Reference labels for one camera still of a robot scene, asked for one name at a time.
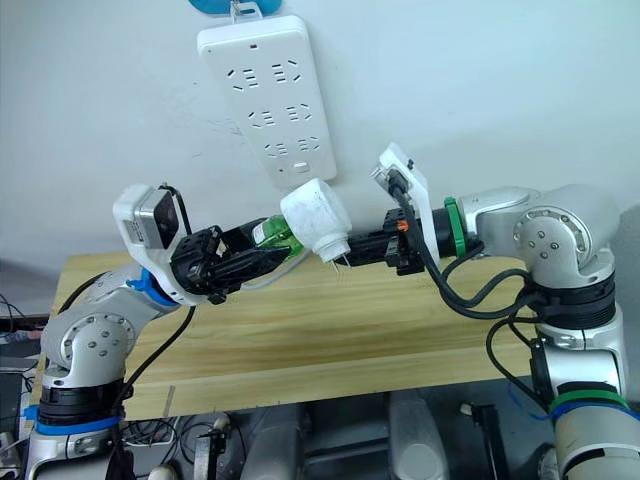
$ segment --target power strip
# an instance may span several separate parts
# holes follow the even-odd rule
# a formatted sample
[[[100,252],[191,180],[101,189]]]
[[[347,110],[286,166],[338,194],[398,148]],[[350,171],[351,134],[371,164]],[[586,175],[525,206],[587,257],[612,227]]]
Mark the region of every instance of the power strip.
[[[336,176],[309,35],[300,18],[203,30],[198,51],[276,186]]]

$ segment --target green tape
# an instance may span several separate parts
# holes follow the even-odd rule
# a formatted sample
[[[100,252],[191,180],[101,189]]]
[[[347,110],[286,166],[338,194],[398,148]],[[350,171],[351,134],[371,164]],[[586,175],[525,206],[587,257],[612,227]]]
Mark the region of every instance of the green tape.
[[[629,408],[629,405],[620,395],[614,392],[608,392],[606,390],[576,390],[574,392],[563,393],[556,397],[551,405],[549,406],[549,413],[553,413],[553,411],[558,408],[563,403],[567,402],[584,402],[586,400],[610,400],[612,402],[616,402],[622,405],[625,408]]]
[[[451,224],[451,231],[453,232],[453,243],[456,246],[456,256],[461,257],[466,253],[467,245],[464,241],[464,229],[462,228],[462,221],[460,220],[460,212],[458,212],[456,199],[453,197],[445,198],[444,208],[447,209],[447,213],[449,214],[449,223]]]

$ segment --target white power strip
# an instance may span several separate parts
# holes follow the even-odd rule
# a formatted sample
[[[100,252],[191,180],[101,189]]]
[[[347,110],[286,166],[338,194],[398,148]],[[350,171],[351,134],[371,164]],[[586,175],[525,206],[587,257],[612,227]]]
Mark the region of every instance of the white power strip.
[[[198,51],[276,186],[336,176],[309,35],[300,18],[203,30]]]

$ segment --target wooden tabletop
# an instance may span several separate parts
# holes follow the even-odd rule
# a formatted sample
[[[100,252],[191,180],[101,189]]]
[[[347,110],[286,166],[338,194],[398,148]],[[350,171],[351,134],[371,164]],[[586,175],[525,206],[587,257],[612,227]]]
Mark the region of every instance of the wooden tabletop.
[[[69,258],[54,311],[92,275],[130,261],[126,253]],[[518,265],[507,259],[467,262],[451,282],[470,296],[498,271]],[[510,304],[519,286],[508,280],[483,307]],[[128,373],[186,313],[181,308],[144,329],[127,360]],[[498,378],[484,350],[490,324],[453,313],[426,274],[398,277],[383,264],[336,273],[312,256],[269,287],[199,306],[189,328],[135,384],[127,418]],[[501,333],[496,345],[516,375],[529,373],[528,349],[515,337]]]

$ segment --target green bottle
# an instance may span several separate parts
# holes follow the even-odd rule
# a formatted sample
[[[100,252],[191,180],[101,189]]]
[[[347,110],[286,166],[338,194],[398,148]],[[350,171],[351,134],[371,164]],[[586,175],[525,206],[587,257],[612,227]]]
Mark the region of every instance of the green bottle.
[[[304,250],[304,246],[293,236],[289,224],[282,215],[274,215],[264,222],[253,227],[253,241],[259,247],[281,247],[291,248],[291,253],[286,258],[295,257]]]

